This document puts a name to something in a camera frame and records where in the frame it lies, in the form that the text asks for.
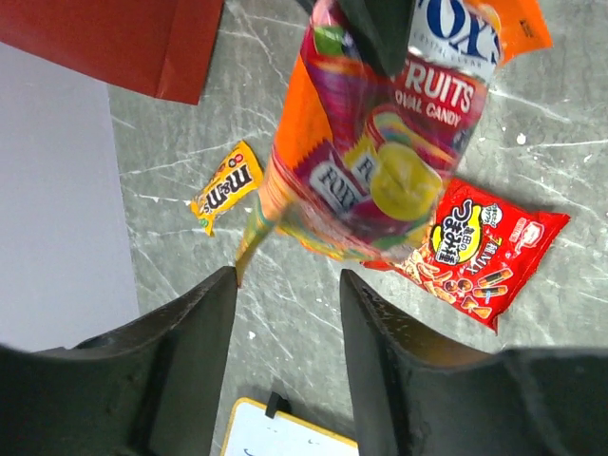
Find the gray marble floor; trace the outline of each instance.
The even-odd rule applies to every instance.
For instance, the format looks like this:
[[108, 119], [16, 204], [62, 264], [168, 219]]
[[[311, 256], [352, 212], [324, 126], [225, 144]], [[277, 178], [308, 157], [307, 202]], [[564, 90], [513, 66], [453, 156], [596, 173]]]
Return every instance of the gray marble floor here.
[[[541, 5], [555, 47], [500, 72], [459, 170], [521, 204], [573, 217], [501, 318], [500, 334], [398, 275], [362, 271], [273, 236], [239, 292], [212, 454], [238, 397], [263, 400], [271, 389], [287, 394], [299, 416], [352, 435], [337, 292], [345, 266], [409, 314], [482, 350], [608, 345], [608, 9], [603, 0]], [[233, 262], [251, 199], [219, 219], [214, 238], [185, 202], [238, 140], [267, 161], [306, 21], [293, 0], [227, 0], [199, 106], [112, 89], [142, 312]]]

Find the colorful candy wrapper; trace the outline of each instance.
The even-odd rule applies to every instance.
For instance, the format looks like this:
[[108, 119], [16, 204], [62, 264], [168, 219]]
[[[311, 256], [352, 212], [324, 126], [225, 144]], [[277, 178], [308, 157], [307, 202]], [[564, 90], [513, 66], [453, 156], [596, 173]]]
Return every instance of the colorful candy wrapper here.
[[402, 262], [366, 261], [395, 271], [494, 331], [570, 219], [528, 213], [453, 179], [428, 226], [423, 246]]
[[389, 78], [362, 61], [337, 3], [317, 1], [237, 251], [239, 280], [276, 227], [336, 259], [404, 260], [480, 120], [494, 71], [551, 46], [534, 0], [412, 5], [408, 58]]
[[262, 170], [247, 142], [239, 142], [221, 162], [207, 186], [190, 202], [190, 209], [209, 236], [217, 216], [232, 208], [262, 182]]

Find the red folder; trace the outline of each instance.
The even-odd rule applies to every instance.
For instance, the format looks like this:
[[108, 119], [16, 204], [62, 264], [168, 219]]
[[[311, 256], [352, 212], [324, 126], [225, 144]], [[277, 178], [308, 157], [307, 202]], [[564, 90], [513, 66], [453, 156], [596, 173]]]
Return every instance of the red folder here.
[[0, 42], [115, 86], [195, 105], [223, 0], [0, 0]]

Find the brand logo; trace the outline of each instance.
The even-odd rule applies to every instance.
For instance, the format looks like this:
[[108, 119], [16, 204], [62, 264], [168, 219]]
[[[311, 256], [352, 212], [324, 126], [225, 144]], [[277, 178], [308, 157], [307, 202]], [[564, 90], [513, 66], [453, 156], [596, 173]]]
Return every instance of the brand logo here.
[[351, 173], [359, 184], [366, 188], [370, 188], [371, 173], [376, 167], [376, 161], [369, 150], [367, 150], [359, 159], [354, 163], [351, 168]]
[[331, 161], [323, 161], [314, 169], [310, 183], [336, 214], [351, 210], [363, 198], [354, 183]]
[[426, 13], [433, 35], [447, 41], [451, 48], [493, 65], [500, 62], [498, 33], [461, 0], [419, 0], [417, 7]]
[[472, 199], [467, 199], [433, 227], [430, 238], [437, 261], [455, 266], [477, 254], [483, 237], [482, 209], [473, 204]]
[[[419, 95], [426, 95], [431, 100], [448, 103], [452, 107], [460, 109], [464, 114], [470, 110], [475, 94], [474, 85], [468, 84], [453, 74], [411, 59], [406, 59], [405, 88], [414, 90]], [[415, 103], [404, 100], [404, 94], [399, 95], [399, 91], [395, 94], [395, 100], [399, 105], [405, 107], [410, 107], [409, 104]], [[417, 108], [414, 110], [421, 111], [420, 106], [415, 107]]]
[[202, 211], [205, 214], [211, 214], [212, 212], [217, 211], [228, 200], [229, 195], [238, 192], [252, 181], [253, 178], [251, 177], [247, 164], [243, 164], [209, 190]]

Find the yellow m&m's packet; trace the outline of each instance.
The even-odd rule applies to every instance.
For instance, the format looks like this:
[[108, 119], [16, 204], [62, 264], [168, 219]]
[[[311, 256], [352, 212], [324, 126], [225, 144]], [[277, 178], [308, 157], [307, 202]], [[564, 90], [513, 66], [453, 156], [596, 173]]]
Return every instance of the yellow m&m's packet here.
[[207, 235], [214, 235], [215, 218], [256, 190], [262, 177], [254, 151], [247, 142], [239, 142], [221, 162], [207, 186], [190, 202], [190, 209]]

